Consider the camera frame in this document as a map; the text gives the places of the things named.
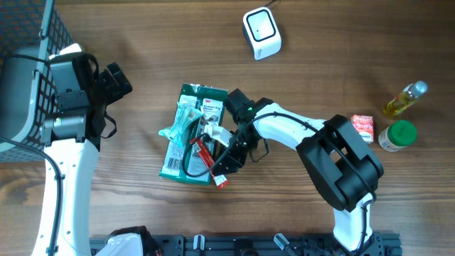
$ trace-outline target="green lid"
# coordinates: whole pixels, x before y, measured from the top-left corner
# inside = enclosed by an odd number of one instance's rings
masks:
[[[390,125],[387,136],[397,146],[409,146],[417,138],[417,129],[411,122],[400,120]]]

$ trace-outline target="green package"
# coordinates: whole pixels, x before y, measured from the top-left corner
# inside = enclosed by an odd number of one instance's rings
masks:
[[[190,126],[191,129],[188,130],[189,136],[183,136],[187,138],[183,146],[169,142],[164,165],[159,173],[161,177],[184,183],[210,184],[209,173],[193,178],[182,171],[183,153],[185,147],[189,145],[189,141],[201,134],[206,124],[221,125],[224,114],[223,101],[227,96],[228,91],[225,89],[205,85],[183,84],[178,103],[200,110],[203,116]],[[213,156],[216,150],[216,141],[206,142],[206,146]],[[185,166],[190,174],[199,174],[207,169],[202,159],[193,150],[186,157]]]

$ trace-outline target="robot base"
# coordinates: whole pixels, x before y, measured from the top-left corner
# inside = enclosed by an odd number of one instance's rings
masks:
[[[165,256],[287,256],[280,250],[273,237],[238,236],[206,237],[204,250],[194,250],[194,238],[182,235],[152,235],[152,238],[163,249]],[[348,256],[338,244],[333,234],[315,234],[286,237],[289,246],[298,256]],[[106,240],[91,239],[92,255],[96,255]],[[402,248],[398,234],[374,232],[364,245],[363,256],[401,256]]]

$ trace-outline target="wooden table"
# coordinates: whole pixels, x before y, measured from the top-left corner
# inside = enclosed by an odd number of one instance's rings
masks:
[[[399,153],[371,148],[385,167],[374,230],[399,233],[405,255],[455,254],[455,3],[288,1],[272,11],[282,50],[253,59],[241,27],[261,1],[57,6],[75,41],[104,66],[117,61],[134,91],[109,106],[116,136],[102,142],[92,182],[91,236],[146,225],[153,234],[329,233],[333,211],[297,154],[271,142],[230,184],[158,177],[182,83],[268,97],[307,117],[374,116],[406,85],[429,92],[407,110],[418,129]],[[225,126],[234,129],[230,115]],[[0,164],[0,255],[29,255],[43,200],[43,163]]]

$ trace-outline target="gray plastic bin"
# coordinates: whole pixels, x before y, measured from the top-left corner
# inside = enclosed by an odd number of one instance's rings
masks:
[[[48,59],[73,43],[54,1],[0,1],[0,136],[42,149],[39,128],[57,107],[52,73],[43,63],[5,57],[11,53]],[[35,161],[33,153],[0,143],[0,161]]]

